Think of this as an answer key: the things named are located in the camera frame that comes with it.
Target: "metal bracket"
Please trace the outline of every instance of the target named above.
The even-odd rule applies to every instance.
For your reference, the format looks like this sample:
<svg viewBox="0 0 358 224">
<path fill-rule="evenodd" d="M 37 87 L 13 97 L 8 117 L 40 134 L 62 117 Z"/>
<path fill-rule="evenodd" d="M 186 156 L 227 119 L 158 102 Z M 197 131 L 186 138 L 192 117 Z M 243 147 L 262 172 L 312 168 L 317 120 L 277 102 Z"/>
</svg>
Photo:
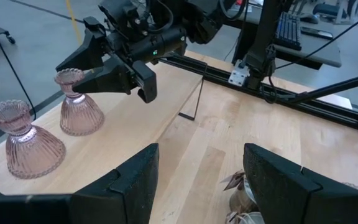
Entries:
<svg viewBox="0 0 358 224">
<path fill-rule="evenodd" d="M 237 60 L 234 66 L 234 70 L 230 74 L 229 83 L 236 86 L 243 86 L 246 78 L 249 76 L 248 68 L 240 68 L 242 60 Z"/>
</svg>

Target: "wire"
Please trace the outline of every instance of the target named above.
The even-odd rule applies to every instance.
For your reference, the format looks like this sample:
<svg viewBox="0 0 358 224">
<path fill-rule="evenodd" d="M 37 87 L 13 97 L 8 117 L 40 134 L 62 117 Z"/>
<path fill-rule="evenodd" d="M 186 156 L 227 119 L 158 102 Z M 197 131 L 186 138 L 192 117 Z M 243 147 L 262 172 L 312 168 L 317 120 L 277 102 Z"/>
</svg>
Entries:
<svg viewBox="0 0 358 224">
<path fill-rule="evenodd" d="M 240 9 L 239 9 L 239 11 L 237 12 L 237 14 L 234 15 L 233 17 L 230 17 L 229 14 L 228 14 L 227 11 L 226 11 L 226 8 L 224 7 L 223 1 L 224 1 L 224 0 L 219 0 L 219 3 L 220 3 L 220 5 L 221 5 L 222 12 L 223 12 L 223 14 L 226 16 L 226 18 L 229 19 L 230 21 L 235 21 L 235 20 L 237 20 L 238 18 L 240 18 L 242 12 L 244 11 L 244 8 L 246 7 L 246 3 L 248 3 L 248 0 L 242 0 L 241 5 L 240 5 Z"/>
<path fill-rule="evenodd" d="M 150 0 L 145 0 L 145 4 L 146 4 L 146 6 L 143 5 L 145 7 L 145 9 L 144 9 L 144 12 L 142 13 L 142 17 L 144 19 L 148 19 L 150 17 L 150 7 L 151 7 Z"/>
<path fill-rule="evenodd" d="M 248 0 L 246 1 L 246 11 L 244 13 L 244 20 L 242 21 L 243 23 L 247 22 L 247 15 L 248 15 L 248 5 L 249 5 L 249 2 Z"/>
<path fill-rule="evenodd" d="M 269 75 L 268 76 L 268 82 L 270 83 L 270 85 L 272 86 L 272 89 L 273 89 L 273 92 L 274 92 L 274 95 L 273 95 L 273 99 L 270 100 L 267 98 L 266 94 L 265 94 L 265 88 L 264 88 L 264 85 L 262 84 L 262 95 L 264 96 L 264 100 L 267 102 L 267 103 L 270 103 L 270 104 L 274 104 L 277 102 L 277 89 L 276 87 L 274 86 L 273 84 L 273 81 L 272 81 L 272 75 Z"/>
<path fill-rule="evenodd" d="M 34 120 L 36 120 L 36 119 L 37 119 L 37 112 L 36 112 L 36 110 L 35 110 L 35 107 L 34 107 L 34 105 L 32 104 L 32 101 L 31 101 L 31 99 L 30 99 L 30 96 L 29 96 L 29 94 L 27 93 L 27 91 L 25 90 L 22 81 L 20 80 L 19 76 L 17 75 L 16 70 L 14 69 L 14 67 L 13 67 L 13 65 L 12 65 L 12 63 L 11 63 L 11 61 L 9 60 L 9 57 L 7 56 L 7 54 L 6 54 L 5 50 L 4 50 L 4 48 L 2 47 L 1 42 L 0 42 L 0 49 L 1 49 L 2 53 L 4 54 L 5 59 L 7 60 L 7 62 L 8 62 L 8 64 L 9 64 L 9 66 L 10 66 L 10 68 L 11 68 L 11 70 L 12 70 L 14 76 L 16 77 L 16 80 L 19 82 L 19 85 L 20 85 L 20 87 L 22 88 L 22 90 L 23 90 L 23 92 L 24 92 L 24 94 L 25 94 L 25 97 L 26 97 L 27 100 L 29 101 L 29 103 L 30 103 L 30 105 L 31 105 L 31 108 L 32 108 L 32 112 L 34 113 Z"/>
<path fill-rule="evenodd" d="M 173 13 L 172 13 L 171 9 L 169 9 L 168 6 L 166 6 L 164 3 L 162 3 L 161 0 L 157 0 L 157 2 L 159 2 L 169 12 L 169 21 L 161 28 L 158 28 L 156 30 L 149 29 L 148 32 L 151 34 L 159 34 L 163 31 L 171 28 L 171 26 L 173 24 Z"/>
<path fill-rule="evenodd" d="M 239 38 L 236 39 L 236 42 L 234 43 L 233 47 L 231 48 L 231 50 L 229 51 L 229 53 L 227 53 L 227 55 L 225 56 L 225 58 L 223 59 L 224 61 L 226 61 L 227 57 L 229 56 L 229 54 L 233 51 L 234 47 L 236 46 L 237 42 L 239 41 Z"/>
<path fill-rule="evenodd" d="M 314 52 L 304 56 L 303 58 L 299 58 L 298 60 L 294 61 L 294 62 L 291 62 L 291 63 L 288 63 L 288 64 L 285 64 L 285 65 L 282 65 L 282 66 L 279 66 L 276 68 L 277 69 L 280 69 L 280 68 L 284 68 L 284 67 L 287 67 L 289 65 L 293 65 L 293 64 L 296 64 L 296 63 L 299 63 L 301 62 L 302 60 L 314 55 L 315 53 L 319 52 L 321 49 L 327 47 L 330 43 L 334 42 L 335 40 L 337 40 L 338 38 L 340 38 L 342 35 L 344 35 L 347 31 L 351 30 L 353 27 L 357 26 L 358 25 L 358 21 L 351 25 L 350 27 L 348 27 L 345 31 L 341 32 L 339 35 L 337 35 L 335 38 L 333 38 L 332 40 L 330 40 L 329 42 L 327 42 L 326 44 L 324 44 L 323 46 L 321 46 L 319 49 L 315 50 Z"/>
</svg>

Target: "wooden table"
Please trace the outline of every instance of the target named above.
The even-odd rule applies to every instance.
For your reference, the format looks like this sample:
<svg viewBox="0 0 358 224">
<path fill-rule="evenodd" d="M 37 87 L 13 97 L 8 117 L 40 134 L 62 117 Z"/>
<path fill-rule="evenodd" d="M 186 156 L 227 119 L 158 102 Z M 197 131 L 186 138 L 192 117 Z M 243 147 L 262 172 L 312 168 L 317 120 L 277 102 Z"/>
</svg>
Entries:
<svg viewBox="0 0 358 224">
<path fill-rule="evenodd" d="M 34 121 L 60 138 L 67 148 L 65 160 L 50 174 L 32 180 L 13 177 L 6 166 L 5 143 L 0 144 L 0 192 L 73 193 L 156 142 L 200 84 L 201 76 L 163 63 L 151 67 L 157 74 L 158 97 L 149 104 L 137 96 L 137 90 L 130 96 L 90 94 L 106 116 L 103 127 L 94 134 L 64 134 L 59 126 L 60 105 Z"/>
<path fill-rule="evenodd" d="M 232 69 L 228 63 L 203 55 L 188 52 L 188 56 L 223 70 Z M 160 167 L 150 218 L 153 224 L 224 223 L 232 190 L 223 192 L 225 184 L 220 181 L 242 169 L 246 142 L 256 143 L 337 181 L 358 186 L 357 130 L 270 105 L 210 82 L 204 83 L 196 120 L 189 121 L 176 114 L 200 77 L 162 64 L 154 70 L 158 73 L 159 93 L 149 105 L 135 95 L 92 96 L 107 118 L 103 129 L 93 135 L 75 138 L 61 133 L 59 107 L 39 118 L 35 124 L 47 128 L 68 146 L 63 164 L 45 177 L 13 178 L 7 173 L 1 144 L 0 191 L 74 192 L 154 141 L 160 144 Z M 278 78 L 274 82 L 290 90 L 301 87 Z M 193 114 L 198 88 L 183 107 L 183 113 Z M 326 100 L 345 102 L 338 96 Z"/>
<path fill-rule="evenodd" d="M 188 52 L 210 66 L 232 65 Z M 278 87 L 308 91 L 274 78 Z M 182 112 L 194 112 L 198 90 Z M 323 100 L 346 106 L 348 99 Z M 205 82 L 195 121 L 177 117 L 160 143 L 160 170 L 150 223 L 222 224 L 233 190 L 221 181 L 242 169 L 244 143 L 256 143 L 339 182 L 358 186 L 358 130 Z"/>
</svg>

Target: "keyboard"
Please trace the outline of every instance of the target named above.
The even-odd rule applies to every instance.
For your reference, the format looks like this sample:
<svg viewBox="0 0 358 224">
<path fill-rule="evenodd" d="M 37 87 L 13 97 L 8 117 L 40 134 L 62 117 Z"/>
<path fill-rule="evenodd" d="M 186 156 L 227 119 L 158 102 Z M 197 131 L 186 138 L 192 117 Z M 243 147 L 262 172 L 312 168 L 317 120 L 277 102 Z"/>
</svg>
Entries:
<svg viewBox="0 0 358 224">
<path fill-rule="evenodd" d="M 283 47 L 301 50 L 300 18 L 283 12 L 280 16 L 273 42 Z"/>
</svg>

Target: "pink glass vase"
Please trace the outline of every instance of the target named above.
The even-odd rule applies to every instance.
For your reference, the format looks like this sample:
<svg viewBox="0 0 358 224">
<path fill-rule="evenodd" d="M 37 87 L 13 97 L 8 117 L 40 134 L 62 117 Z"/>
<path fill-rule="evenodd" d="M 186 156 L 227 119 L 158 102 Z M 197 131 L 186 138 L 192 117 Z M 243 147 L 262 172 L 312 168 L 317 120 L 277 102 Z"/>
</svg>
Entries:
<svg viewBox="0 0 358 224">
<path fill-rule="evenodd" d="M 73 85 L 85 77 L 83 71 L 74 68 L 57 73 L 55 82 L 60 85 L 66 98 L 62 103 L 60 127 L 72 136 L 84 136 L 97 131 L 104 122 L 104 115 L 87 94 L 75 93 Z"/>
<path fill-rule="evenodd" d="M 21 100 L 0 102 L 0 129 L 6 139 L 7 168 L 21 179 L 41 177 L 56 169 L 66 148 L 44 128 L 31 124 L 30 106 Z"/>
</svg>

